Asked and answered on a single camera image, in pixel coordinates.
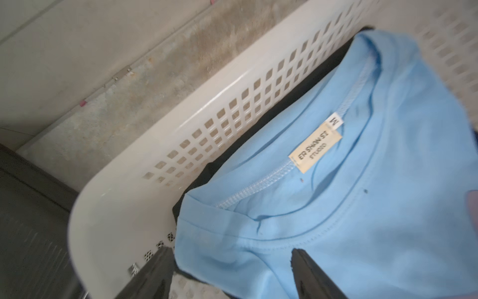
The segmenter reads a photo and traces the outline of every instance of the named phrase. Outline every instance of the white plastic laundry basket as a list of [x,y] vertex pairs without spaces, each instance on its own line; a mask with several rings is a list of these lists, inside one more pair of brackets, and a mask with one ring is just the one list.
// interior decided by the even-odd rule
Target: white plastic laundry basket
[[309,0],[83,189],[68,241],[90,296],[113,298],[158,247],[173,247],[171,208],[205,164],[365,25],[412,35],[476,127],[478,1]]

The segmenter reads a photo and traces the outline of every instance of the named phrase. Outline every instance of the square hole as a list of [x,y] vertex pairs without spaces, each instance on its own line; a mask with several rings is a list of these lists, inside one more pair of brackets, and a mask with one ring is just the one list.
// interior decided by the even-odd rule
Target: square hole
[[441,58],[447,56],[448,54],[451,53],[451,49],[449,46],[446,46],[445,48],[441,49],[440,51],[438,51],[438,56],[440,56]]
[[340,13],[340,15],[338,15],[337,21],[335,21],[335,25],[337,25],[338,22],[340,21],[340,17],[342,17],[342,13]]
[[465,76],[465,80],[468,83],[475,81],[477,78],[478,78],[478,75],[476,73],[469,73],[468,75]]
[[186,148],[190,144],[189,140],[184,140],[179,146],[182,148]]
[[171,158],[171,159],[173,159],[174,157],[176,157],[177,154],[178,154],[177,151],[172,150],[172,151],[168,154],[168,157]]
[[478,52],[478,42],[471,44],[469,48],[472,52]]
[[158,164],[156,164],[155,167],[156,167],[157,169],[161,169],[161,168],[163,168],[165,165],[166,165],[166,162],[161,161],[161,162],[159,162]]
[[457,55],[453,55],[453,56],[451,56],[450,58],[448,58],[448,59],[445,61],[445,63],[446,63],[446,65],[448,65],[448,66],[453,66],[453,65],[455,65],[456,63],[458,63],[459,61],[460,61],[460,58],[458,58]]
[[348,16],[350,14],[350,12],[352,11],[352,7],[354,6],[354,4],[352,3],[352,5],[349,7],[347,13],[345,16]]
[[206,129],[209,129],[210,126],[212,126],[214,124],[214,122],[212,121],[212,118],[209,119],[207,122],[204,123],[204,126],[206,127]]
[[314,40],[312,41],[312,43],[315,43],[317,38],[319,37],[319,34],[320,34],[320,30],[317,31],[317,33],[314,35]]
[[461,75],[463,73],[465,73],[466,71],[468,71],[469,68],[466,66],[466,65],[459,65],[457,66],[455,69],[454,69],[454,72],[455,74],[457,75]]
[[266,74],[266,81],[272,77],[272,69],[270,69]]
[[433,49],[441,47],[445,43],[445,40],[441,37],[435,38],[430,44],[432,45]]
[[145,255],[144,255],[144,259],[147,261],[149,261],[152,257],[152,251],[149,250]]
[[305,49],[307,48],[307,42],[308,42],[308,41],[305,41],[305,42],[302,44],[302,50],[300,51],[300,53],[302,53],[303,51],[305,51]]
[[152,172],[147,172],[147,173],[143,176],[143,178],[144,178],[144,179],[150,179],[150,178],[152,178],[153,176],[154,176],[154,173],[152,173]]
[[291,57],[289,58],[289,62],[293,61],[294,58],[295,58],[295,52],[296,50],[294,50],[292,53],[291,53]]
[[280,71],[284,67],[284,59],[279,62],[279,65],[277,66],[277,71]]
[[446,19],[445,19],[445,22],[447,23],[447,25],[450,25],[451,23],[453,23],[454,21],[456,21],[456,16],[454,14],[450,14]]
[[249,88],[242,92],[242,99],[245,99],[249,95]]
[[441,17],[444,13],[446,12],[446,10],[444,8],[439,8],[437,10],[435,10],[433,12],[433,15],[437,18]]
[[460,34],[463,30],[465,30],[466,28],[468,28],[468,25],[466,25],[465,23],[463,22],[460,22],[458,23],[458,25],[456,25],[454,28],[453,28],[453,31],[455,32],[455,34]]
[[237,99],[233,99],[230,103],[229,103],[229,109],[232,109],[234,108],[238,103],[238,100]]
[[199,136],[201,135],[201,133],[202,133],[201,130],[200,130],[200,129],[197,129],[196,132],[193,133],[194,139],[196,139],[197,137],[199,137]]
[[460,37],[460,41],[462,44],[468,44],[476,37],[476,34],[473,32],[465,33],[462,37]]
[[224,110],[224,108],[222,108],[222,109],[217,113],[217,118],[221,119],[221,117],[223,117],[224,115],[226,115],[226,110]]
[[330,27],[330,22],[327,24],[327,26],[326,26],[326,28],[325,28],[325,30],[324,30],[324,34],[326,34],[326,33],[327,33],[327,31],[328,31],[329,27]]
[[254,90],[258,89],[259,86],[261,86],[261,79],[260,78],[257,79],[256,82],[254,82]]

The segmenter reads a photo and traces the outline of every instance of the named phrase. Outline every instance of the seam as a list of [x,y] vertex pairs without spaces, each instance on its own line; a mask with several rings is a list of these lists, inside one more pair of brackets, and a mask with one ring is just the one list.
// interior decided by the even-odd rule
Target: seam
[[362,91],[365,83],[367,83],[370,73],[373,71],[375,67],[374,61],[376,60],[375,54],[370,51],[369,56],[365,62],[365,65],[358,76],[358,80],[354,83],[352,88],[350,89],[349,93],[345,97],[345,100],[340,104],[339,108],[337,109],[337,114],[340,117],[343,117],[344,114],[347,112],[349,107],[352,105],[353,101],[357,98],[359,93]]
[[227,209],[228,207],[234,205],[238,201],[248,196],[253,195],[259,191],[262,191],[269,187],[270,185],[274,184],[281,178],[283,178],[286,174],[288,174],[294,168],[294,164],[292,161],[286,162],[281,167],[277,168],[276,170],[272,171],[267,176],[263,177],[261,180],[256,181],[255,183],[250,184],[249,186],[245,187],[239,192],[234,193],[233,195],[226,198],[225,201],[220,202],[215,205],[216,208],[220,209]]

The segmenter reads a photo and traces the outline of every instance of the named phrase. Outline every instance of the clothing label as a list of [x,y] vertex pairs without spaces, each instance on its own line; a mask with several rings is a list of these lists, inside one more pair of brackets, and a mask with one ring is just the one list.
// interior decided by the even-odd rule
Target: clothing label
[[344,121],[337,114],[337,112],[332,113],[332,115],[330,115],[325,122],[328,123],[330,127],[334,130],[337,130],[344,123]]
[[342,139],[342,135],[332,125],[338,128],[343,121],[339,115],[334,116],[334,114],[336,113],[333,113],[289,155],[289,158],[302,173],[309,170],[334,144]]

